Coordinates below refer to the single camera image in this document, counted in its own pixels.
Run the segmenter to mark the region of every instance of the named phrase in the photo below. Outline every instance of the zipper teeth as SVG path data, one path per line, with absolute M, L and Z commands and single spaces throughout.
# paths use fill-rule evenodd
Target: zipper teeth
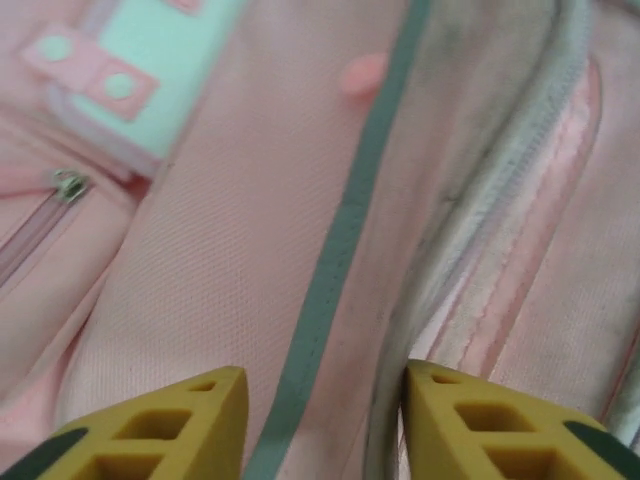
M 582 10 L 584 14 L 582 23 L 587 24 L 588 11 L 585 8 L 582 8 Z M 529 138 L 526 148 L 520 155 L 513 155 L 515 160 L 506 162 L 505 165 L 502 165 L 502 168 L 496 168 L 498 166 L 494 165 L 493 169 L 496 172 L 496 178 L 493 181 L 486 182 L 486 192 L 470 196 L 469 203 L 473 202 L 478 206 L 472 209 L 473 213 L 467 218 L 469 226 L 465 230 L 469 234 L 465 235 L 466 241 L 463 242 L 462 248 L 458 250 L 461 254 L 455 261 L 450 263 L 450 268 L 447 269 L 448 271 L 445 275 L 446 281 L 436 297 L 442 298 L 446 296 L 451 282 L 457 279 L 468 265 L 468 261 L 474 256 L 475 247 L 481 245 L 487 239 L 495 226 L 495 222 L 502 217 L 504 208 L 509 206 L 511 200 L 518 194 L 520 187 L 526 180 L 530 167 L 553 131 L 558 117 L 584 72 L 589 36 L 586 33 L 583 34 L 580 42 L 577 46 L 579 54 L 572 56 L 570 63 L 564 66 L 560 75 L 547 82 L 547 98 L 543 104 L 544 106 L 538 110 L 539 113 L 536 118 L 529 122 L 533 124 L 534 133 Z
M 88 178 L 73 170 L 57 170 L 54 179 L 54 191 L 0 247 L 0 289 L 91 188 Z
M 55 228 L 70 205 L 51 194 L 0 249 L 0 288 Z

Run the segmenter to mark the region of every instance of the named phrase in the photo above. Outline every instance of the pink backpack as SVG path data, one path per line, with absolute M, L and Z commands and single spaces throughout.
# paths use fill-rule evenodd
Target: pink backpack
M 407 478 L 409 355 L 636 440 L 631 7 L 0 13 L 0 471 L 62 423 L 240 365 L 246 480 Z

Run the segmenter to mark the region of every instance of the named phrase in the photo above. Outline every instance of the pink fabric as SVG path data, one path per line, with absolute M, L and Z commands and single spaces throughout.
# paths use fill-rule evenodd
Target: pink fabric
M 0 197 L 47 191 L 53 187 L 51 170 L 0 164 Z
M 42 21 L 77 22 L 86 2 L 34 2 L 7 4 L 0 17 L 0 110 L 7 112 L 0 152 L 23 162 L 93 159 L 94 149 L 52 128 L 41 83 L 12 56 Z M 456 8 L 444 3 L 436 12 Z M 413 254 L 427 222 L 441 224 L 461 180 L 491 146 L 546 39 L 547 25 L 524 22 L 514 2 L 492 5 L 496 11 L 470 7 L 473 21 L 461 30 L 495 36 L 482 43 L 462 35 L 453 51 L 464 55 L 453 66 L 418 68 L 410 79 L 281 479 L 361 474 L 375 365 Z M 184 145 L 143 202 L 68 368 L 63 357 L 45 375 L 91 311 L 135 202 L 92 171 L 97 189 L 74 228 L 47 244 L 50 258 L 34 263 L 8 299 L 0 289 L 0 318 L 11 320 L 0 338 L 0 470 L 51 431 L 54 409 L 60 425 L 224 364 L 249 372 L 251 453 L 367 113 L 345 99 L 337 80 L 354 58 L 388 49 L 404 9 L 382 0 L 367 2 L 366 15 L 359 7 L 252 3 L 220 66 L 225 75 L 212 79 Z M 434 40 L 447 33 L 443 25 L 429 30 Z M 424 58 L 431 45 L 424 42 Z M 431 350 L 441 363 L 589 413 L 606 403 L 608 379 L 636 326 L 637 262 L 629 259 L 640 245 L 633 157 L 639 48 L 633 20 L 598 13 L 593 68 L 496 237 L 440 312 L 442 322 L 428 327 L 418 356 Z M 497 85 L 495 65 L 504 64 L 514 68 Z M 360 85 L 375 87 L 373 77 Z M 43 150 L 39 139 L 55 148 Z M 0 202 L 0 234 L 10 236 L 36 197 Z M 38 284 L 61 270 L 59 259 L 74 272 L 58 284 L 64 301 Z M 46 318 L 34 313 L 34 296 L 49 306 Z

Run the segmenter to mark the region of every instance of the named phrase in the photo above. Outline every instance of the pink stitched seam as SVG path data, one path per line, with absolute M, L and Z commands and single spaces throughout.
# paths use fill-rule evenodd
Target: pink stitched seam
M 560 148 L 562 147 L 562 142 L 564 137 L 567 134 L 567 129 L 569 127 L 570 124 L 570 120 L 572 118 L 572 112 L 574 111 L 575 108 L 575 99 L 571 100 L 571 104 L 570 104 L 570 114 L 567 115 L 567 118 L 564 120 L 562 126 L 561 126 L 561 130 L 560 130 L 560 135 L 558 137 L 558 145 L 556 147 L 556 150 L 553 154 L 553 158 L 549 163 L 549 167 L 547 168 L 547 171 L 544 173 L 542 182 L 540 182 L 540 185 L 538 186 L 538 189 L 536 190 L 536 194 L 534 196 L 534 200 L 533 202 L 531 202 L 531 206 L 529 207 L 529 209 L 527 210 L 527 213 L 525 215 L 525 221 L 522 224 L 522 227 L 520 228 L 518 235 L 516 236 L 516 238 L 513 239 L 513 241 L 511 242 L 511 245 L 509 247 L 509 252 L 507 253 L 507 260 L 506 262 L 503 263 L 502 267 L 500 268 L 500 273 L 498 275 L 498 278 L 496 280 L 496 282 L 493 285 L 493 290 L 491 291 L 491 294 L 489 295 L 489 299 L 487 300 L 487 302 L 485 303 L 483 309 L 482 309 L 482 313 L 480 314 L 480 317 L 477 318 L 474 321 L 474 329 L 473 332 L 471 333 L 471 336 L 469 337 L 469 341 L 467 342 L 462 355 L 460 357 L 460 360 L 458 360 L 458 363 L 456 364 L 456 368 L 458 370 L 461 369 L 462 366 L 462 362 L 465 360 L 469 349 L 471 348 L 471 345 L 474 343 L 475 339 L 478 336 L 478 331 L 479 331 L 479 324 L 481 321 L 483 321 L 486 316 L 487 316 L 487 311 L 489 309 L 489 306 L 493 303 L 493 300 L 495 299 L 495 296 L 498 294 L 498 287 L 500 286 L 500 284 L 502 283 L 502 279 L 504 278 L 504 275 L 506 274 L 507 268 L 508 266 L 511 264 L 510 260 L 511 257 L 513 255 L 513 252 L 515 250 L 515 246 L 520 242 L 520 239 L 522 238 L 522 236 L 524 235 L 524 230 L 526 228 L 527 225 L 527 221 L 530 218 L 530 216 L 532 215 L 532 213 L 534 212 L 535 208 L 537 207 L 538 203 L 541 200 L 541 193 L 544 187 L 547 186 L 547 183 L 549 181 L 549 177 L 551 174 L 551 164 L 557 159 L 559 153 L 560 153 Z
M 584 129 L 582 131 L 582 137 L 579 139 L 579 142 L 577 143 L 578 146 L 576 148 L 576 151 L 573 153 L 574 156 L 576 156 L 576 155 L 585 155 L 585 158 L 586 158 L 587 152 L 589 150 L 589 149 L 585 149 L 586 135 L 589 132 L 593 132 L 594 135 L 595 135 L 595 132 L 597 131 L 597 124 L 599 123 L 600 114 L 598 113 L 597 116 L 593 115 L 593 101 L 594 101 L 594 99 L 592 97 L 594 96 L 594 94 L 596 94 L 598 97 L 600 96 L 600 91 L 601 91 L 600 83 L 601 82 L 600 82 L 600 79 L 599 79 L 599 68 L 598 68 L 598 65 L 597 65 L 597 63 L 595 62 L 594 59 L 591 59 L 590 65 L 589 65 L 589 67 L 587 69 L 587 72 L 588 72 L 587 73 L 587 75 L 588 75 L 587 82 L 588 83 L 587 83 L 587 86 L 586 86 L 586 94 L 585 94 L 586 98 L 584 98 L 582 95 L 578 96 L 577 98 L 575 96 L 573 97 L 572 102 L 571 102 L 571 107 L 570 107 L 570 114 L 567 116 L 567 120 L 562 126 L 561 134 L 560 134 L 560 136 L 558 138 L 558 148 L 556 148 L 556 152 L 554 153 L 553 160 L 558 158 L 559 149 L 560 149 L 560 147 L 562 146 L 562 143 L 563 143 L 562 142 L 563 137 L 566 136 L 567 127 L 568 127 L 568 125 L 570 123 L 570 119 L 573 117 L 573 115 L 571 113 L 575 111 L 576 103 L 578 101 L 581 101 L 581 102 L 586 101 L 586 105 L 587 105 L 587 107 L 589 107 L 589 120 L 585 124 L 585 127 L 584 127 Z M 595 101 L 598 102 L 598 105 L 600 105 L 601 101 L 600 101 L 599 98 L 596 98 Z M 502 281 L 502 278 L 504 277 L 506 267 L 509 264 L 508 260 L 511 258 L 511 256 L 513 254 L 514 245 L 520 240 L 520 238 L 522 237 L 522 235 L 524 233 L 523 232 L 524 226 L 526 226 L 526 224 L 527 224 L 526 219 L 529 218 L 534 206 L 540 200 L 541 189 L 548 182 L 549 174 L 550 174 L 550 169 L 545 172 L 545 175 L 544 175 L 544 178 L 542 180 L 542 183 L 541 183 L 540 187 L 538 188 L 538 190 L 536 192 L 536 196 L 534 198 L 534 202 L 532 202 L 532 207 L 529 209 L 529 211 L 526 214 L 525 223 L 523 224 L 523 228 L 520 230 L 520 232 L 518 234 L 518 237 L 515 239 L 515 241 L 511 245 L 511 250 L 509 251 L 509 254 L 508 254 L 508 257 L 507 257 L 507 262 L 505 263 L 505 265 L 501 269 L 500 276 L 499 276 L 498 280 L 496 281 L 496 283 L 494 285 L 494 290 L 490 295 L 489 301 L 487 302 L 487 304 L 485 304 L 485 307 L 483 309 L 481 317 L 476 321 L 476 328 L 475 328 L 472 336 L 470 337 L 469 342 L 467 343 L 467 346 L 466 346 L 466 348 L 464 350 L 464 353 L 463 353 L 460 361 L 458 362 L 458 368 L 460 368 L 460 366 L 461 366 L 463 360 L 465 359 L 466 354 L 467 354 L 467 352 L 468 352 L 468 350 L 470 348 L 470 345 L 473 343 L 474 338 L 477 336 L 477 332 L 478 332 L 478 329 L 479 329 L 479 327 L 478 327 L 479 323 L 478 322 L 486 317 L 488 307 L 491 304 L 493 298 L 495 297 L 498 285 L 500 284 L 500 282 Z M 533 275 L 533 277 L 531 279 L 531 282 L 530 282 L 530 285 L 533 283 L 533 281 L 535 280 L 536 276 L 537 276 L 537 273 L 535 275 Z M 527 295 L 525 294 L 522 297 L 521 304 L 526 299 L 526 296 Z M 500 331 L 504 331 L 504 330 L 505 330 L 504 325 L 501 325 L 499 327 L 499 329 L 498 329 L 499 332 Z M 483 362 L 483 365 L 481 367 L 481 375 L 488 374 L 487 372 L 485 372 L 485 370 L 487 370 L 486 359 Z
M 579 103 L 581 105 L 586 106 L 587 109 L 587 118 L 586 123 L 584 124 L 581 136 L 578 139 L 578 142 L 575 144 L 575 150 L 571 154 L 572 162 L 569 165 L 568 175 L 565 178 L 564 185 L 562 186 L 562 190 L 560 191 L 560 196 L 556 200 L 555 205 L 559 205 L 560 208 L 557 209 L 555 214 L 555 225 L 552 226 L 551 229 L 547 230 L 549 237 L 546 240 L 546 248 L 541 251 L 541 256 L 531 263 L 537 263 L 538 269 L 531 276 L 529 285 L 533 285 L 536 277 L 538 276 L 539 266 L 542 264 L 544 257 L 546 256 L 546 252 L 553 241 L 554 232 L 557 229 L 558 223 L 562 218 L 563 212 L 566 209 L 570 198 L 572 197 L 575 189 L 567 189 L 568 184 L 577 185 L 581 173 L 584 171 L 584 168 L 588 162 L 590 152 L 595 144 L 596 134 L 600 125 L 601 119 L 601 81 L 600 81 L 600 71 L 597 62 L 595 59 L 590 60 L 590 64 L 587 68 L 587 77 L 586 77 L 586 85 L 584 86 L 584 92 L 581 92 L 581 89 L 578 89 L 578 95 L 574 97 L 575 102 L 573 103 L 573 110 L 575 111 L 576 104 Z M 508 305 L 507 313 L 513 312 L 514 306 L 520 304 L 522 307 L 524 301 L 528 296 L 528 289 L 524 285 L 520 285 L 516 290 L 515 296 L 512 298 L 511 302 Z M 517 319 L 517 315 L 513 316 L 513 321 L 511 322 L 511 328 L 515 324 Z M 480 375 L 481 376 L 489 376 L 495 366 L 495 362 L 500 356 L 500 348 L 499 342 L 500 339 L 504 339 L 503 344 L 506 342 L 506 339 L 509 338 L 509 328 L 505 328 L 505 325 L 501 325 L 498 329 L 496 337 L 493 339 L 491 344 L 489 345 L 487 355 L 485 356 L 484 361 L 481 365 Z
M 471 268 L 471 271 L 470 271 L 467 279 L 464 281 L 464 284 L 462 285 L 462 288 L 460 288 L 460 290 L 458 291 L 458 294 L 457 294 L 455 300 L 453 301 L 453 303 L 451 305 L 451 309 L 447 313 L 447 317 L 444 319 L 444 322 L 442 322 L 442 326 L 438 330 L 438 333 L 436 334 L 436 338 L 433 340 L 433 344 L 431 345 L 431 347 L 429 348 L 429 352 L 425 356 L 425 360 L 429 360 L 430 358 L 433 358 L 433 356 L 436 354 L 436 351 L 437 351 L 438 347 L 442 344 L 442 340 L 444 339 L 447 327 L 448 327 L 449 323 L 451 322 L 451 319 L 454 317 L 454 315 L 458 311 L 458 307 L 460 307 L 460 303 L 462 301 L 462 297 L 464 295 L 464 292 L 467 290 L 467 287 L 471 283 L 471 280 L 472 280 L 473 276 L 478 271 L 478 267 L 480 266 L 480 259 L 482 258 L 482 255 L 483 255 L 485 250 L 486 250 L 486 248 L 480 249 L 480 252 L 478 253 L 478 256 L 475 259 L 475 265 L 473 265 L 473 267 Z

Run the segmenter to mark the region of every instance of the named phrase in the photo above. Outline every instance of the backpack pocket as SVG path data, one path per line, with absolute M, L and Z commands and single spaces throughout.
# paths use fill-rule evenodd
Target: backpack pocket
M 0 119 L 0 405 L 81 328 L 134 209 L 73 153 Z
M 541 168 L 414 355 L 576 408 L 638 450 L 640 30 L 607 3 Z

